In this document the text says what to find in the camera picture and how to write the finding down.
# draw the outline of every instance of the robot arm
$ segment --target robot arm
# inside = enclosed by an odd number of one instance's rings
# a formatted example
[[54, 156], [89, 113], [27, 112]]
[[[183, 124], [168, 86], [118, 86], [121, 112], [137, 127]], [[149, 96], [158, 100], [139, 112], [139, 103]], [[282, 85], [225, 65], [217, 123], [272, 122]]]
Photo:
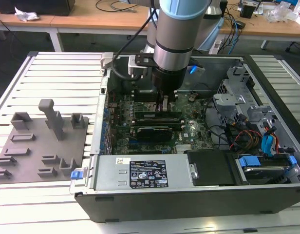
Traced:
[[151, 81], [163, 95], [183, 83], [201, 20], [211, 0], [123, 0], [152, 7], [160, 5]]

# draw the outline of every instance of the desk leg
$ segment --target desk leg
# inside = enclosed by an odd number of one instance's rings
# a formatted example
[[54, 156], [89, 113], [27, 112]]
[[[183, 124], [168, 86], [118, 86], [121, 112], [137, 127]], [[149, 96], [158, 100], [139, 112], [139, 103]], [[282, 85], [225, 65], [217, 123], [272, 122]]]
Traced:
[[60, 34], [56, 28], [51, 28], [49, 35], [51, 37], [55, 52], [64, 52]]
[[210, 48], [208, 54], [209, 55], [216, 55], [219, 51], [219, 48], [223, 42], [223, 40], [225, 39], [225, 34], [218, 34], [217, 38], [215, 39], [212, 47]]
[[262, 45], [261, 45], [261, 49], [262, 49], [262, 50], [265, 50], [266, 47], [267, 47], [267, 45], [268, 45], [268, 43], [269, 43], [268, 40], [264, 40], [263, 43], [262, 43]]

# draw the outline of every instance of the blue latch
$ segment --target blue latch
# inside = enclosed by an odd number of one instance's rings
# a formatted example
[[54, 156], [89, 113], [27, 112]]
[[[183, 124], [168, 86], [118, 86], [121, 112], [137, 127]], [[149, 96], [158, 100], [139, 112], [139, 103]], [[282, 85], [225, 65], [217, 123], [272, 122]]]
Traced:
[[83, 179], [83, 172], [82, 171], [73, 171], [71, 172], [71, 179]]
[[296, 158], [293, 155], [291, 155], [289, 157], [289, 160], [290, 160], [290, 162], [291, 162], [292, 165], [297, 164], [297, 160], [296, 160]]
[[261, 165], [257, 156], [243, 156], [239, 158], [239, 162], [241, 167], [253, 167]]

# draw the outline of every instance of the table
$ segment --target table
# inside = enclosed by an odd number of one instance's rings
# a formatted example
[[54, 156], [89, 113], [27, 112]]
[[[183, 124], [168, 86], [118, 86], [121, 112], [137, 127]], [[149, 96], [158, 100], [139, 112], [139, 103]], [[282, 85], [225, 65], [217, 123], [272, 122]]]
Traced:
[[[14, 15], [0, 13], [0, 19], [11, 31], [46, 32], [50, 34], [56, 52], [64, 51], [59, 33], [91, 33], [133, 35], [143, 25], [148, 16], [148, 8], [137, 6], [132, 12], [103, 12], [96, 9], [97, 0], [76, 0], [68, 17], [40, 16], [39, 20], [22, 22]], [[110, 9], [113, 0], [104, 0], [99, 4], [102, 9]], [[0, 23], [0, 30], [6, 28]], [[146, 35], [147, 28], [140, 33]]]
[[[39, 100], [53, 98], [54, 109], [60, 110], [63, 117], [82, 112], [90, 119], [82, 162], [82, 167], [88, 166], [103, 76], [98, 65], [100, 58], [101, 53], [39, 52], [28, 56], [0, 99], [0, 152], [12, 129], [10, 119], [14, 111], [44, 117], [37, 108]], [[300, 203], [278, 214], [96, 224], [69, 193], [69, 184], [59, 181], [0, 185], [0, 233], [244, 233], [244, 229], [270, 234], [300, 233]]]
[[[0, 14], [0, 19], [12, 31], [46, 32], [50, 34], [56, 52], [64, 51], [59, 33], [91, 33], [91, 34], [121, 34], [133, 35], [145, 22], [148, 16], [148, 8], [138, 6], [137, 13], [131, 12], [103, 12], [95, 7], [97, 0], [76, 0], [75, 7], [68, 17], [40, 16], [40, 20], [22, 22], [14, 15]], [[99, 4], [102, 9], [109, 9], [113, 0], [104, 0]], [[236, 4], [238, 0], [229, 0], [228, 8]], [[237, 18], [239, 12], [233, 9], [230, 13]], [[268, 23], [264, 16], [253, 16], [251, 19], [238, 18], [246, 23], [241, 38], [265, 40], [262, 48], [265, 48], [269, 40], [300, 41], [300, 25], [296, 22]], [[6, 30], [0, 23], [0, 30]], [[141, 35], [146, 35], [147, 28]], [[230, 33], [230, 24], [227, 20], [217, 37], [217, 42], [222, 41]]]
[[[233, 15], [236, 21], [246, 23], [245, 28], [242, 30], [240, 38], [249, 40], [264, 40], [261, 48], [265, 49], [268, 42], [271, 40], [275, 41], [300, 41], [300, 25], [294, 21], [289, 20], [288, 22], [275, 22], [268, 23], [265, 16], [254, 15], [252, 18], [241, 18], [240, 12], [237, 11], [237, 6], [233, 6], [238, 3], [238, 0], [229, 0], [228, 9], [230, 14]], [[216, 42], [219, 43], [223, 38], [227, 37], [230, 33], [231, 25], [228, 20], [225, 19], [224, 25], [221, 28], [220, 34], [217, 36]], [[213, 54], [218, 51], [218, 45], [214, 48], [216, 43], [213, 45]]]

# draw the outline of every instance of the power supply label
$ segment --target power supply label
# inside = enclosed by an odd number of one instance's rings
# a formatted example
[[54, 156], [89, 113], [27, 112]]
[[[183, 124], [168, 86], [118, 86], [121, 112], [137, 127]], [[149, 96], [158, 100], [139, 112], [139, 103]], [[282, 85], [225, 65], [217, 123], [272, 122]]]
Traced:
[[165, 160], [130, 161], [132, 189], [166, 188], [169, 186]]

